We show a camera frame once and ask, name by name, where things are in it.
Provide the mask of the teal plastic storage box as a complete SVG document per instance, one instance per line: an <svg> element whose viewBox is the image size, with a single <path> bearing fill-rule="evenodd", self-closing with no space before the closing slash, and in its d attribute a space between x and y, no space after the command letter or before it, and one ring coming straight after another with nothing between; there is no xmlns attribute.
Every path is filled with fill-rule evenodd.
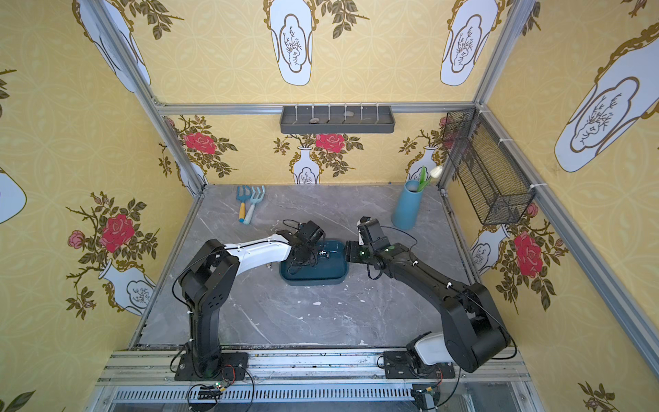
<svg viewBox="0 0 659 412"><path fill-rule="evenodd" d="M294 264L289 257L281 262L279 274L291 286L324 286L342 283L348 275L349 263L341 240L319 241L307 264Z"/></svg>

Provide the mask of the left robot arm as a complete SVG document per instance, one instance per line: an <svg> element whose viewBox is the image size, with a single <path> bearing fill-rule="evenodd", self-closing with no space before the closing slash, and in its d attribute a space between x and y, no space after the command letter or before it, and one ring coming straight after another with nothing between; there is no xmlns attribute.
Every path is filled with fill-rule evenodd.
<svg viewBox="0 0 659 412"><path fill-rule="evenodd" d="M260 240L225 245L213 239L203 244L177 278L190 318L187 354L196 377L211 379L221 373L219 311L236 277L273 263L314 266L324 239L322 228L308 221L294 232L279 230Z"/></svg>

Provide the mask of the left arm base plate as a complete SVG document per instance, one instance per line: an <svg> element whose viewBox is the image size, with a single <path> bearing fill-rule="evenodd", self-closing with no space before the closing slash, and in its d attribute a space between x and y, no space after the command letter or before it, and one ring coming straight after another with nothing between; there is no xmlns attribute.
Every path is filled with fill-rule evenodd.
<svg viewBox="0 0 659 412"><path fill-rule="evenodd" d="M192 355L184 353L175 370L174 380L191 382L226 380L233 383L236 380L245 379L248 360L249 354L246 352L223 353L216 369L202 372L199 368L194 367Z"/></svg>

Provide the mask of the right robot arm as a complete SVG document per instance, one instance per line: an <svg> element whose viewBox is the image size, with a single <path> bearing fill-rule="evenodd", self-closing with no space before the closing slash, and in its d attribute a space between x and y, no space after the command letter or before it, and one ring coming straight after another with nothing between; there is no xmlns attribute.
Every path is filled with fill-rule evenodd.
<svg viewBox="0 0 659 412"><path fill-rule="evenodd" d="M365 264L378 272L377 277L386 275L407 285L440 314L441 331L408 344L413 363L428 367L452 363L473 373L516 344L484 285L451 279L418 259L409 247L391 244L374 218L362 217L358 232L359 239L346 245L347 261Z"/></svg>

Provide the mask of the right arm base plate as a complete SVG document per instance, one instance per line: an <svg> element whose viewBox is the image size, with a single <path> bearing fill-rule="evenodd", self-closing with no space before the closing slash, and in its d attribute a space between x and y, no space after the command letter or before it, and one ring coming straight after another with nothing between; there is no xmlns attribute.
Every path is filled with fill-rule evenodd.
<svg viewBox="0 0 659 412"><path fill-rule="evenodd" d="M456 371L451 362L426 365L417 355L404 351L386 351L377 360L386 379L454 379Z"/></svg>

